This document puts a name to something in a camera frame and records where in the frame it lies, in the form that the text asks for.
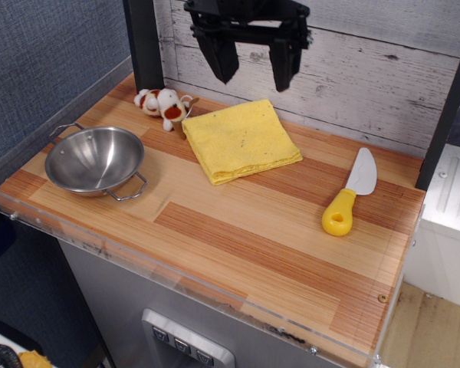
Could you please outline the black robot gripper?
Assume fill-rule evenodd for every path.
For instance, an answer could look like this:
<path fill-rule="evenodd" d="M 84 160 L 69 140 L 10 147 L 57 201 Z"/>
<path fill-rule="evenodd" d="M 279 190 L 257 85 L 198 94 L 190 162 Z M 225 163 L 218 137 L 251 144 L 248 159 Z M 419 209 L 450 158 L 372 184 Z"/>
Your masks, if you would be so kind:
<path fill-rule="evenodd" d="M 311 11 L 296 1 L 186 1 L 193 36 L 215 77 L 227 84 L 238 70 L 235 42 L 270 45 L 277 92 L 299 71 L 301 49 L 311 36 Z"/>

